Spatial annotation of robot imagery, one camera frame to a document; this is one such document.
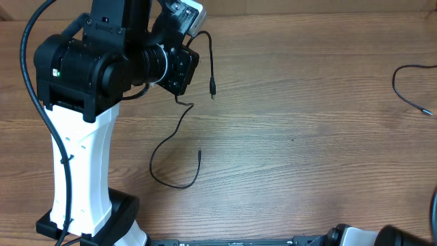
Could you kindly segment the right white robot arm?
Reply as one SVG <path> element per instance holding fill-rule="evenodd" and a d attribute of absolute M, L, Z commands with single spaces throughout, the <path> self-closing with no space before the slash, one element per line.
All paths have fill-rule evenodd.
<path fill-rule="evenodd" d="M 322 237 L 322 246 L 432 246 L 434 242 L 412 235 L 392 225 L 379 231 L 338 224 Z"/>

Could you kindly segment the black cable silver plug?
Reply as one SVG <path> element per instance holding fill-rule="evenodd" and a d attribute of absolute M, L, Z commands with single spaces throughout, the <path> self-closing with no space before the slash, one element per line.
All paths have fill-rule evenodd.
<path fill-rule="evenodd" d="M 425 115 L 436 115 L 436 65 L 407 64 L 395 69 L 394 93 Z"/>

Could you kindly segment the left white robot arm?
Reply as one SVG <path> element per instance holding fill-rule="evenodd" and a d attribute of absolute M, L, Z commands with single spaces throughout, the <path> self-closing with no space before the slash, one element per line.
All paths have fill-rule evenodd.
<path fill-rule="evenodd" d="M 132 87 L 159 85 L 181 96 L 199 56 L 189 48 L 206 19 L 202 4 L 95 1 L 36 50 L 36 86 L 29 94 L 51 132 L 55 175 L 52 208 L 39 234 L 63 244 L 147 245 L 136 217 L 139 199 L 108 185 L 111 139 L 120 105 Z"/>

